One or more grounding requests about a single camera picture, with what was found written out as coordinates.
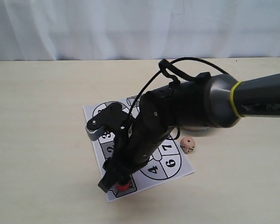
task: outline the paper sheet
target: paper sheet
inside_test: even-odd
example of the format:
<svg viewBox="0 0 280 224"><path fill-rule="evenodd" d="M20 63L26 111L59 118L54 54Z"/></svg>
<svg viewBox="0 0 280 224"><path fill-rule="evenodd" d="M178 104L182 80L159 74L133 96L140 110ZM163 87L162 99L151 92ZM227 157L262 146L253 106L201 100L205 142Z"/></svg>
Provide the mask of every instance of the paper sheet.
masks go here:
<svg viewBox="0 0 280 224"><path fill-rule="evenodd" d="M129 97L117 102L122 104L123 111L128 112L134 98ZM115 101L84 106L86 122L113 102ZM137 102L132 112L133 117L136 117L138 113L139 105ZM101 176L105 173L102 168L103 163L108 157L112 156L113 138L114 134L110 133L92 142ZM194 169L179 144L175 140L165 140L152 154L148 164L133 174L130 188L127 191L121 192L113 186L106 193L107 201L115 201L193 172Z"/></svg>

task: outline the table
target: table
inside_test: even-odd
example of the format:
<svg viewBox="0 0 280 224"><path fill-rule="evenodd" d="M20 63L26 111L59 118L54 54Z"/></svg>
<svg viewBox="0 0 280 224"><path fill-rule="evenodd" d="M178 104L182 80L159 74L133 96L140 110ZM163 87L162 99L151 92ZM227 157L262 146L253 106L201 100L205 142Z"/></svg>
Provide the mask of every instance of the table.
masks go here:
<svg viewBox="0 0 280 224"><path fill-rule="evenodd" d="M280 58L208 60L238 80L280 73ZM137 94L157 63L0 62L1 224L280 224L280 119L193 133L194 174L106 202L82 106ZM178 67L218 74L198 62Z"/></svg>

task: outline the yellow ring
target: yellow ring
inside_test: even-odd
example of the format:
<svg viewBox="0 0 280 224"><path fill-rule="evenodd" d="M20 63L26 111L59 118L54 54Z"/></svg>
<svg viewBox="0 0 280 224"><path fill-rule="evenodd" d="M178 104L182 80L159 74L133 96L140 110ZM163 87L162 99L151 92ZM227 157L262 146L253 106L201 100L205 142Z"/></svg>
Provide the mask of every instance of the yellow ring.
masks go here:
<svg viewBox="0 0 280 224"><path fill-rule="evenodd" d="M238 113L238 110L237 110L237 108L236 108L236 106L235 106L235 104L234 104L234 99L233 99L233 97L234 97L234 91L235 91L235 89L236 89L241 83L242 83L242 81L236 83L236 84L233 86L233 88L231 89L231 92L230 92L230 103L231 103L231 106L232 106L232 108L233 108L234 113L235 113L238 117L243 118L244 116L242 116L242 115L240 115L240 114Z"/></svg>

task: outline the white curtain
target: white curtain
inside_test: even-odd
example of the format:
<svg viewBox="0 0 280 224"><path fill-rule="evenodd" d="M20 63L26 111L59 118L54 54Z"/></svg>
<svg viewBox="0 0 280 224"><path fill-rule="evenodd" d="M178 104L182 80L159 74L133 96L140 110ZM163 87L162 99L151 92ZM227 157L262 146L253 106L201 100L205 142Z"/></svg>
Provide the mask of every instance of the white curtain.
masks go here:
<svg viewBox="0 0 280 224"><path fill-rule="evenodd" d="M0 0L0 60L280 56L280 0Z"/></svg>

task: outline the die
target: die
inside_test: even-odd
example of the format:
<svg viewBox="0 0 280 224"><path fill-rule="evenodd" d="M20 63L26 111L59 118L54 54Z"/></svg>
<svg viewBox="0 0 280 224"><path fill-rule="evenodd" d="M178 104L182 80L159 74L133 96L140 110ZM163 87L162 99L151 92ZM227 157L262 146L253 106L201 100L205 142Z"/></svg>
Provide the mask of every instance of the die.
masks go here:
<svg viewBox="0 0 280 224"><path fill-rule="evenodd" d="M184 137L181 140L181 148L184 151L184 153L192 152L195 149L195 141L191 137Z"/></svg>

